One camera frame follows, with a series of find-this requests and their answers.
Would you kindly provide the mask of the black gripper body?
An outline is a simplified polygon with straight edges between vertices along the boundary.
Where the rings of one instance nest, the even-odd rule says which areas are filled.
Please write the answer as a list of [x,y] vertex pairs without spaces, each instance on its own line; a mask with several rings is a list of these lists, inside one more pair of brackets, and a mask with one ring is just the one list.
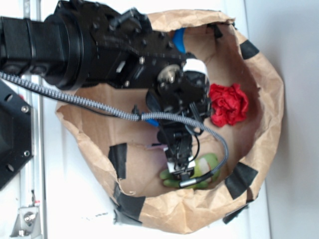
[[187,127],[180,122],[159,120],[157,139],[167,146],[165,151],[168,162],[186,164],[192,157],[193,136]]

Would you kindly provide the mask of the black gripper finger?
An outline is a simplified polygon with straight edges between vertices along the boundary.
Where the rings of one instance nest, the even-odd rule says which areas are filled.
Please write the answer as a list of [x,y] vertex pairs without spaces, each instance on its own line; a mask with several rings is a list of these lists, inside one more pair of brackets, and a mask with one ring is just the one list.
[[193,156],[190,156],[185,162],[183,163],[176,163],[176,162],[168,162],[167,169],[169,174],[177,180],[187,180],[191,176],[194,175],[194,168],[195,168],[195,159]]

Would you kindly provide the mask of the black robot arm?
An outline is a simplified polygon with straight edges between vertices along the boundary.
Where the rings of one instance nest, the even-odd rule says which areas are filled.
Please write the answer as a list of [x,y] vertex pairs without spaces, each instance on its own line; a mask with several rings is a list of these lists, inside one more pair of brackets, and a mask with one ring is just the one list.
[[[21,75],[39,75],[59,89],[33,85]],[[130,9],[120,14],[84,0],[60,1],[45,21],[0,19],[0,76],[42,95],[96,108],[131,121],[152,121],[166,145],[169,172],[186,187],[194,176],[191,143],[210,116],[209,82],[203,62],[183,53],[169,35],[153,30],[149,18]],[[62,94],[98,84],[146,89],[148,113],[131,113]]]

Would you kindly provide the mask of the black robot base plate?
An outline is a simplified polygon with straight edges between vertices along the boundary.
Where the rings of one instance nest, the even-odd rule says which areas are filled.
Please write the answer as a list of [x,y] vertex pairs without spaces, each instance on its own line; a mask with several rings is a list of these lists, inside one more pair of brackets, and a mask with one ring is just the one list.
[[0,189],[33,157],[32,107],[0,83]]

